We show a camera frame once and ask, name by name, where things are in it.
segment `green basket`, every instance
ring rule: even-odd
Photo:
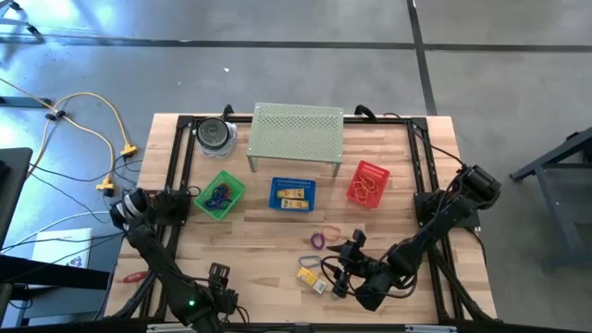
[[[230,188],[230,204],[224,210],[216,209],[216,210],[209,210],[205,207],[205,202],[212,198],[212,193],[220,184],[225,183]],[[209,216],[213,219],[221,220],[226,216],[232,207],[239,201],[239,199],[244,194],[244,189],[246,186],[238,180],[232,177],[228,172],[222,170],[220,173],[212,180],[212,182],[203,190],[202,194],[195,199],[194,203],[198,207],[200,207],[204,212],[206,212]]]

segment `wooden tabletop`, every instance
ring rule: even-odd
[[[139,180],[139,186],[144,189],[164,188],[177,117],[177,114],[154,115]],[[450,117],[427,117],[427,123],[432,143],[458,155]],[[412,206],[416,188],[406,128],[399,125],[344,125],[343,164],[339,175],[333,179],[330,165],[311,162],[262,159],[258,171],[252,173],[246,157],[250,126],[238,124],[238,144],[227,159],[206,158],[197,147],[194,151],[190,185],[203,189],[220,170],[226,170],[246,185],[246,192],[223,221],[215,221],[196,206],[191,207],[177,251],[177,263],[183,273],[207,277],[213,262],[230,266],[228,286],[240,294],[239,305],[247,308],[252,322],[436,323],[426,256],[418,273],[414,295],[404,300],[387,298],[375,312],[366,311],[351,296],[334,299],[330,286],[318,295],[296,278],[300,256],[333,254],[327,250],[315,252],[310,245],[313,232],[320,231],[323,226],[341,228],[339,242],[348,239],[356,228],[363,230],[367,236],[364,252],[374,257],[380,256],[394,242],[412,237],[418,230]],[[425,161],[421,142],[419,145],[422,161]],[[180,151],[175,184],[179,183],[184,146]],[[434,157],[440,186],[445,188],[459,165],[438,151],[434,151]],[[364,209],[346,199],[347,187],[360,160],[390,171],[387,188],[377,209]],[[273,177],[314,179],[315,210],[293,213],[268,208]],[[481,308],[495,317],[479,244],[463,229],[453,230],[450,240],[458,278]],[[146,267],[138,253],[124,242],[106,315],[119,310],[137,288],[136,284],[123,284],[122,278]],[[319,268],[312,270],[322,276]],[[443,290],[451,314],[450,289],[445,282]],[[157,286],[151,313],[156,308],[159,291],[160,286]],[[168,313],[167,320],[176,319]],[[240,322],[236,314],[230,320]]]

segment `plastic basket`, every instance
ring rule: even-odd
[[[368,192],[366,194],[367,198],[364,200],[363,198],[363,191],[360,190],[359,187],[354,187],[354,183],[356,181],[361,181],[360,175],[366,175],[370,177],[376,184],[377,188],[376,191]],[[348,189],[347,196],[353,202],[360,204],[364,207],[368,208],[377,208],[378,203],[380,203],[380,198],[382,198],[382,193],[387,186],[387,181],[389,181],[390,172],[382,167],[375,166],[371,163],[366,161],[360,161],[358,164],[358,168],[355,169],[355,173],[353,174],[353,178],[351,179],[350,188]]]
[[[230,204],[224,210],[222,210],[222,209],[215,209],[215,210],[207,209],[205,207],[205,202],[208,199],[212,198],[212,193],[214,192],[214,189],[223,183],[227,184],[228,187],[230,188],[230,196],[229,196]],[[237,204],[239,199],[244,194],[245,189],[246,189],[246,186],[244,186],[244,184],[240,180],[232,177],[232,175],[230,175],[228,172],[222,170],[222,171],[220,171],[219,174],[217,174],[217,176],[214,178],[214,180],[212,180],[212,182],[210,182],[210,184],[205,188],[205,190],[202,191],[202,193],[197,197],[197,199],[195,199],[194,203],[195,203],[195,205],[200,207],[203,211],[205,211],[209,216],[211,216],[213,219],[221,220],[230,212],[232,207],[234,207],[234,205]]]
[[[308,201],[308,209],[282,208],[278,191],[284,189],[304,189],[304,200]],[[315,209],[316,183],[309,179],[284,179],[274,177],[271,179],[271,192],[269,193],[269,208],[291,212],[312,212]]]

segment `red basket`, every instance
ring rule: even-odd
[[[389,175],[390,172],[382,167],[360,161],[351,179],[348,198],[364,207],[377,208]]]

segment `concrete floor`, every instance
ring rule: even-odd
[[[176,40],[412,43],[404,0],[142,0],[20,1],[43,33]],[[417,0],[425,43],[591,44],[592,3],[586,0]],[[15,17],[8,11],[6,17]],[[0,32],[11,31],[4,27]],[[100,93],[121,112],[134,143],[144,148],[156,112],[221,112],[255,102],[333,105],[348,112],[365,104],[377,112],[425,115],[413,50],[163,48],[0,44],[2,77],[52,99]],[[439,115],[452,116],[461,156],[503,183],[498,203],[481,214],[488,273],[499,318],[518,324],[592,330],[592,266],[544,273],[542,259],[559,239],[537,184],[507,175],[592,124],[592,54],[427,52]],[[3,95],[19,95],[0,85]],[[122,145],[104,105],[82,98],[72,116]],[[43,111],[0,109],[0,147],[37,149]],[[106,148],[94,137],[58,125],[42,167],[91,177],[108,169]],[[95,183],[40,177],[105,210]],[[518,204],[529,199],[529,204]],[[36,179],[27,181],[6,244],[82,208]],[[93,227],[90,217],[59,228]],[[31,255],[31,248],[14,255]],[[113,240],[92,250],[91,266],[110,270]],[[66,290],[60,309],[90,313],[103,293]],[[40,310],[54,298],[36,300]]]

